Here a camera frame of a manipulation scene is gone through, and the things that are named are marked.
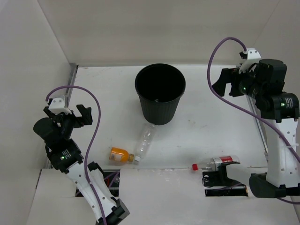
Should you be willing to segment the red cap soda bottle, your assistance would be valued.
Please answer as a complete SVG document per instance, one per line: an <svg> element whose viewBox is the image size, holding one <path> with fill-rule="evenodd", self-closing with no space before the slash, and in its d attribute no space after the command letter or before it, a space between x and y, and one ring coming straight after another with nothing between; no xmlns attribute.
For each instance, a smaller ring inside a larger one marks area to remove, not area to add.
<svg viewBox="0 0 300 225"><path fill-rule="evenodd" d="M193 171L202 170L204 172L216 172L221 165L240 164L240 159L235 156L220 156L201 160L196 164L192 164Z"/></svg>

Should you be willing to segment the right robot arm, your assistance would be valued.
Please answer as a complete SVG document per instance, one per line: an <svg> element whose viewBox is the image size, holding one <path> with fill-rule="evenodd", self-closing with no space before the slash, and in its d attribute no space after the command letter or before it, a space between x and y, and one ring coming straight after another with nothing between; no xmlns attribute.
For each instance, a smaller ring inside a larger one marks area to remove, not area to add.
<svg viewBox="0 0 300 225"><path fill-rule="evenodd" d="M217 81L210 85L220 100L273 130L267 138L267 172L255 172L239 163L221 163L215 167L215 170L221 170L217 174L218 182L226 186L236 180L249 186L257 198L277 198L283 202L287 196L300 195L300 157L296 152L295 137L300 104L295 94L283 91L286 72L284 62L262 59L246 68L223 68ZM260 115L223 99L227 84L231 85L231 97L245 95L254 99Z"/></svg>

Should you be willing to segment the orange juice bottle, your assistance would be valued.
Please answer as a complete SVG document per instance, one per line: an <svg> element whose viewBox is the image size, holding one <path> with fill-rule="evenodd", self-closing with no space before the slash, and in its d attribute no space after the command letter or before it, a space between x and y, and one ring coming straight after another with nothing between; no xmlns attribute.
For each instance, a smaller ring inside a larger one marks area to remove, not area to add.
<svg viewBox="0 0 300 225"><path fill-rule="evenodd" d="M124 149L112 147L109 155L109 160L118 163L132 163L134 157L134 154L131 154Z"/></svg>

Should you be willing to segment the clear plastic bottle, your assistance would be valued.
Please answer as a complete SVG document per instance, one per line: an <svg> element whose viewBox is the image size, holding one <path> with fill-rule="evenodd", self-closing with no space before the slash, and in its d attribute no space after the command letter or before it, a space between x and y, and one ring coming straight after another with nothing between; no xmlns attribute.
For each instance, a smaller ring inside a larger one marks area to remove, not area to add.
<svg viewBox="0 0 300 225"><path fill-rule="evenodd" d="M140 138L134 150L133 162L135 165L138 165L145 158L147 152L150 149L150 145L153 141L156 131L156 125L152 123L147 123L144 125Z"/></svg>

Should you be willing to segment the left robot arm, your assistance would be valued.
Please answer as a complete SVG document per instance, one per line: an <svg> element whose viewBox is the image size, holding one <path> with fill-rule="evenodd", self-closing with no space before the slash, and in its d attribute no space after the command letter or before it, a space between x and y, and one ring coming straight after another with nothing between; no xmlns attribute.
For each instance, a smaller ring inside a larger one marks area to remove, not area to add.
<svg viewBox="0 0 300 225"><path fill-rule="evenodd" d="M71 139L73 129L91 125L91 108L76 106L80 117L73 111L54 114L44 108L47 117L36 122L34 132L45 142L47 157L54 169L73 181L94 212L98 225L118 225L129 214L121 199L114 197L105 183L105 175L98 163L84 165L84 157Z"/></svg>

